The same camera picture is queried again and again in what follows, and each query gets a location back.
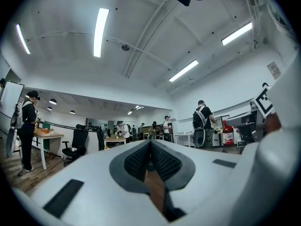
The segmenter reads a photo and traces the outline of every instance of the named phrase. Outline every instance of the man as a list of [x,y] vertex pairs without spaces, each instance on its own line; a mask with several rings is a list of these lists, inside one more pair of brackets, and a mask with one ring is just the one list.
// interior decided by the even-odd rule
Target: man
[[203,125],[203,129],[205,131],[205,141],[204,141],[204,145],[202,148],[212,147],[213,146],[213,141],[212,141],[213,129],[211,127],[210,121],[212,121],[212,123],[215,123],[216,120],[215,120],[214,116],[212,115],[211,110],[209,109],[209,107],[207,107],[205,105],[205,102],[203,100],[200,100],[198,102],[198,108],[196,109],[196,111],[201,112],[206,121],[206,123]]
[[169,135],[169,129],[171,129],[171,126],[168,125],[168,122],[169,122],[169,116],[166,115],[164,117],[165,121],[163,122],[163,129],[164,129],[164,140],[165,141],[169,141],[171,142],[171,138],[170,138],[170,135]]
[[22,121],[24,122],[22,128],[18,130],[18,135],[22,143],[23,158],[22,164],[26,172],[34,170],[31,165],[31,155],[32,155],[32,138],[34,132],[34,125],[40,123],[40,119],[37,118],[34,104],[40,100],[37,91],[33,90],[27,94],[29,98],[25,99],[22,106]]
[[144,123],[142,123],[141,126],[140,126],[140,140],[144,140],[144,138],[143,138],[143,126],[144,126]]
[[125,138],[127,143],[130,143],[130,133],[128,131],[128,126],[124,124],[123,121],[118,121],[117,124],[119,126],[119,129],[121,130],[121,133],[119,135]]

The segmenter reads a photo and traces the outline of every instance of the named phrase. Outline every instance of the black chair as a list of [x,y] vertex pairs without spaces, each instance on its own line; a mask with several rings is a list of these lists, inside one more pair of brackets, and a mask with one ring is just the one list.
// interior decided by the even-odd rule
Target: black chair
[[104,132],[102,132],[101,128],[96,132],[98,138],[98,150],[104,150]]
[[71,148],[68,148],[67,143],[69,143],[69,141],[62,141],[62,143],[65,143],[66,145],[66,148],[62,150],[63,153],[66,156],[71,157],[69,161],[64,162],[64,166],[78,159],[80,156],[85,155],[87,151],[85,142],[89,132],[86,130],[86,126],[82,126],[78,124],[76,125],[76,128],[77,129],[75,129],[73,132],[73,140],[72,140],[72,147],[76,148],[77,149],[76,151],[73,152]]

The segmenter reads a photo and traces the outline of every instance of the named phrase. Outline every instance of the wooden floor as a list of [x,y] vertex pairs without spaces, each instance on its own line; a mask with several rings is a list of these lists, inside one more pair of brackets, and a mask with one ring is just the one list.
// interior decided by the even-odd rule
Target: wooden floor
[[0,166],[7,177],[8,183],[30,195],[47,178],[51,177],[63,168],[63,160],[58,157],[51,157],[45,154],[47,170],[43,169],[40,150],[32,148],[32,166],[34,170],[27,173],[24,171],[22,176],[17,174],[23,169],[19,152],[12,157],[6,156],[6,139],[0,141]]

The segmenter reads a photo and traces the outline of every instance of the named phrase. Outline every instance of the red bottle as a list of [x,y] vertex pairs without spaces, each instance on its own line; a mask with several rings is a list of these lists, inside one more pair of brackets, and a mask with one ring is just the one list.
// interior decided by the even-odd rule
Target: red bottle
[[225,121],[223,121],[224,128],[222,129],[222,138],[225,146],[234,145],[234,129],[231,126],[225,126]]

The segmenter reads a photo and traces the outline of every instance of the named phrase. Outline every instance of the whiteboard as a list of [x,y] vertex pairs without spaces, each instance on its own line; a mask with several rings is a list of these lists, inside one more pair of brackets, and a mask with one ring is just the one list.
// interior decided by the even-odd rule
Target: whiteboard
[[15,105],[18,104],[23,88],[24,85],[21,84],[13,82],[6,83],[1,97],[2,107],[0,108],[0,112],[10,118],[12,117],[15,112]]

